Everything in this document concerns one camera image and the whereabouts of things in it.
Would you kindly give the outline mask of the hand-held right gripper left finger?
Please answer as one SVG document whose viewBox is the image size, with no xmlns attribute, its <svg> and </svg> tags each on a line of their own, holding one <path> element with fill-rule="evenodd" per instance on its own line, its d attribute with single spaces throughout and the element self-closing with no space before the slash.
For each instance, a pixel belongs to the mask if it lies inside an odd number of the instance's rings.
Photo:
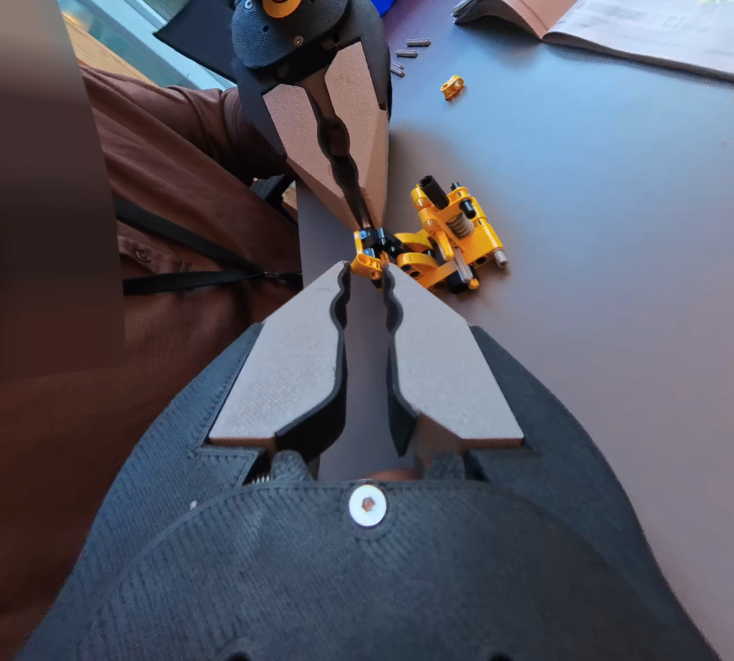
<svg viewBox="0 0 734 661">
<path fill-rule="evenodd" d="M 351 272 L 338 262 L 268 317 L 208 433 L 217 447 L 317 461 L 344 432 Z"/>
</svg>

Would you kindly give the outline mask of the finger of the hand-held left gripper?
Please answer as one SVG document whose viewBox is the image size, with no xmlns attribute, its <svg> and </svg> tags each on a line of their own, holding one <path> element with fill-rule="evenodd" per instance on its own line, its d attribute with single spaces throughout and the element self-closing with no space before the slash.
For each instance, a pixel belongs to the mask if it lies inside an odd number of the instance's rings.
<svg viewBox="0 0 734 661">
<path fill-rule="evenodd" d="M 339 51 L 325 72 L 325 84 L 350 139 L 350 156 L 372 223 L 379 228 L 388 204 L 390 120 L 378 103 L 361 41 Z"/>
<path fill-rule="evenodd" d="M 319 146 L 317 118 L 303 88 L 280 85 L 264 98 L 287 152 L 288 162 L 303 184 L 350 231 L 359 229 L 332 166 Z"/>
</svg>

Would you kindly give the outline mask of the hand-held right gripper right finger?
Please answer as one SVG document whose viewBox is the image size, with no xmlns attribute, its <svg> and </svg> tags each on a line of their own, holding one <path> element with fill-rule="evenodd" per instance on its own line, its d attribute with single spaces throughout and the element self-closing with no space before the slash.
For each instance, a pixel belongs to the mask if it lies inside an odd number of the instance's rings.
<svg viewBox="0 0 734 661">
<path fill-rule="evenodd" d="M 397 265 L 383 274 L 389 420 L 398 455 L 523 446 L 524 432 L 470 324 Z"/>
</svg>

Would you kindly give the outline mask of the yellow black lego assembly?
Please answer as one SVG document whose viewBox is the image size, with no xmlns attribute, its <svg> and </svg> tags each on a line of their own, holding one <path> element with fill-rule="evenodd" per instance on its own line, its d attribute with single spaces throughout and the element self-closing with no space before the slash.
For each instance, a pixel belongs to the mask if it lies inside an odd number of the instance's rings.
<svg viewBox="0 0 734 661">
<path fill-rule="evenodd" d="M 354 233 L 355 256 L 364 252 L 382 261 L 382 279 L 369 280 L 377 289 L 382 288 L 388 264 L 426 290 L 446 287 L 455 294 L 478 290 L 479 269 L 487 263 L 508 269 L 503 244 L 465 186 L 454 183 L 446 191 L 427 175 L 411 191 L 411 201 L 419 217 L 418 232 L 391 234 L 383 228 L 369 228 Z"/>
</svg>

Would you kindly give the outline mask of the person's left forearm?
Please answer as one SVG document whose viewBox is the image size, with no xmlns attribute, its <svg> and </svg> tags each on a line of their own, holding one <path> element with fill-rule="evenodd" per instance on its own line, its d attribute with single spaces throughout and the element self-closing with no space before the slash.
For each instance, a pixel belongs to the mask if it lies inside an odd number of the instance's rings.
<svg viewBox="0 0 734 661">
<path fill-rule="evenodd" d="M 183 155 L 185 161 L 202 154 L 247 186 L 293 175 L 245 117 L 236 89 L 162 88 L 82 61 L 79 66 L 93 110 L 158 150 Z"/>
</svg>

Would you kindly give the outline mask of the black chair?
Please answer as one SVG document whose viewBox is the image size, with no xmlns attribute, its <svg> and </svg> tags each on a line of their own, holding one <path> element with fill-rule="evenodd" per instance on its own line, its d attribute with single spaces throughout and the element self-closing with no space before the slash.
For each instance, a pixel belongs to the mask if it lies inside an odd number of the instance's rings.
<svg viewBox="0 0 734 661">
<path fill-rule="evenodd" d="M 189 60 L 235 83 L 233 15 L 227 0 L 188 0 L 154 37 Z"/>
</svg>

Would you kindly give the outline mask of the person's brown shirt torso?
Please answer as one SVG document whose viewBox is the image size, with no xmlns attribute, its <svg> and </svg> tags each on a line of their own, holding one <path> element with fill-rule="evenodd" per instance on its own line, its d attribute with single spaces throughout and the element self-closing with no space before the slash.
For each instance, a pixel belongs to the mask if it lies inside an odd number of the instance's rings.
<svg viewBox="0 0 734 661">
<path fill-rule="evenodd" d="M 252 189 L 287 174 L 259 144 L 118 134 L 102 150 L 116 198 L 267 272 L 299 273 L 296 227 Z M 1 387 L 1 659 L 57 598 L 135 443 L 226 347 L 288 301 L 274 281 L 124 298 L 120 365 Z"/>
</svg>

